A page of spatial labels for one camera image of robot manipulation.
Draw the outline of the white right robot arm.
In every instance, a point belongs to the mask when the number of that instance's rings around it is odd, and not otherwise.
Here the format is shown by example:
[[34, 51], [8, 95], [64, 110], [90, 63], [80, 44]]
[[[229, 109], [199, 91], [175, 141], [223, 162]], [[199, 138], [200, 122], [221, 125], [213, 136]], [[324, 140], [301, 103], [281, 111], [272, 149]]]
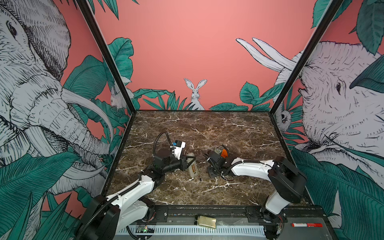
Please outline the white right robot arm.
[[257, 219], [272, 223], [282, 220], [283, 209], [289, 204], [298, 204], [303, 198], [307, 176], [288, 159], [278, 156], [274, 160], [246, 160], [233, 158], [209, 151], [204, 157], [210, 163], [208, 172], [211, 178], [227, 176], [248, 176], [267, 180], [275, 190], [256, 215]]

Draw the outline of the grey remote control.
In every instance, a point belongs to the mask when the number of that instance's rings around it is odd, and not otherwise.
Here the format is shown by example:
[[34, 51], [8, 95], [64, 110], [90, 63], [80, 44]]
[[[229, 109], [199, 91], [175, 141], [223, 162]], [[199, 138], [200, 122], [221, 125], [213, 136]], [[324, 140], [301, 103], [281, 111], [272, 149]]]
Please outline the grey remote control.
[[[188, 153], [187, 155], [195, 156], [194, 153]], [[191, 178], [196, 178], [199, 176], [199, 171], [196, 163], [196, 159], [188, 159], [189, 167], [188, 171]]]

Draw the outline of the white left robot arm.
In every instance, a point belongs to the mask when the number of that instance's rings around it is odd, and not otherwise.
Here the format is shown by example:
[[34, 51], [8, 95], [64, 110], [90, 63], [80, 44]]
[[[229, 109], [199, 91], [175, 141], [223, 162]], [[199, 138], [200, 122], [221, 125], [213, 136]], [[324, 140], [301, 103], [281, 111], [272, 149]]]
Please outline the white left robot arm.
[[91, 201], [76, 232], [76, 240], [112, 240], [128, 225], [148, 217], [152, 202], [145, 195], [155, 190], [167, 173], [185, 171], [196, 160], [182, 154], [182, 148], [172, 146], [153, 154], [153, 162], [124, 189]]

